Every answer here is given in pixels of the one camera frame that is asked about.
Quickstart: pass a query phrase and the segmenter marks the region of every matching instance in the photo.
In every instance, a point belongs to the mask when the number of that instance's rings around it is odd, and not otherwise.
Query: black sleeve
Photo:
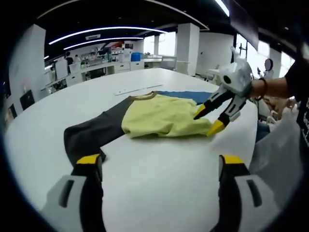
[[[295,61],[285,75],[289,91],[297,101],[309,97],[309,64],[303,58]]]

